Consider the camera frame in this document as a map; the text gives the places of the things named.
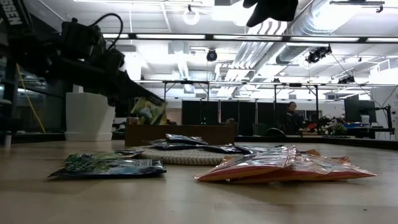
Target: round placemat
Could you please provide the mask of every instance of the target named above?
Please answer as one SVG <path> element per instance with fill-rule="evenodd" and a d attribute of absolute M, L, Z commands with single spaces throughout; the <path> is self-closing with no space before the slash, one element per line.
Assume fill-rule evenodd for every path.
<path fill-rule="evenodd" d="M 133 150 L 145 150 L 139 158 L 162 159 L 163 164 L 186 166 L 217 166 L 228 154 L 208 152 L 202 149 L 186 149 L 174 151 L 162 151 L 151 146 L 132 147 Z"/>

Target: computer monitor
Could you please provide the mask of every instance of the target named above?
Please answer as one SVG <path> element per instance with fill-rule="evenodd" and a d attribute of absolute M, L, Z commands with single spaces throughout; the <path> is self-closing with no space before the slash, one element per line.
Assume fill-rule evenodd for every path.
<path fill-rule="evenodd" d="M 347 122 L 361 122 L 361 115 L 369 115 L 370 123 L 376 123 L 376 110 L 373 101 L 344 100 Z"/>

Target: wooden table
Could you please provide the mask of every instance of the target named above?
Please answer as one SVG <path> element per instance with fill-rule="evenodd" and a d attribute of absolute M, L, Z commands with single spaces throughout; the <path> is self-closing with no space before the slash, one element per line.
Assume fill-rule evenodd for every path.
<path fill-rule="evenodd" d="M 46 180 L 70 153 L 123 146 L 123 141 L 43 142 L 0 150 L 0 223 L 386 224 L 398 220 L 398 153 L 377 149 L 297 145 L 326 156 L 349 154 L 353 164 L 382 173 L 347 182 L 203 184 L 191 176 L 209 167 L 189 166 L 167 166 L 164 177 L 154 179 Z"/>

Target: white planter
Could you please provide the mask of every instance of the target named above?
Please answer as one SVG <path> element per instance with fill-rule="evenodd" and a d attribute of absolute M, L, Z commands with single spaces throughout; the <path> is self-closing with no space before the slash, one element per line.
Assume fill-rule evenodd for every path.
<path fill-rule="evenodd" d="M 114 107 L 105 96 L 93 93 L 67 93 L 67 141 L 110 141 Z"/>

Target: yellow cable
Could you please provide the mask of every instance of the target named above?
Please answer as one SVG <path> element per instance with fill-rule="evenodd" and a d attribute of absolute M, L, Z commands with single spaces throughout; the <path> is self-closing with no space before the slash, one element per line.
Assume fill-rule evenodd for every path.
<path fill-rule="evenodd" d="M 22 87 L 24 87 L 25 94 L 26 94 L 26 98 L 27 98 L 27 101 L 28 101 L 29 104 L 30 104 L 30 108 L 32 109 L 33 114 L 35 115 L 37 121 L 39 122 L 40 127 L 42 128 L 43 133 L 45 133 L 45 129 L 44 129 L 44 127 L 43 127 L 42 121 L 40 120 L 39 116 L 37 116 L 36 110 L 35 110 L 35 108 L 33 107 L 32 102 L 30 102 L 29 95 L 27 94 L 27 91 L 26 91 L 24 79 L 23 79 L 23 77 L 22 77 L 21 71 L 19 70 L 19 65 L 18 65 L 18 64 L 17 64 L 17 72 L 18 72 L 19 78 L 21 79 Z"/>

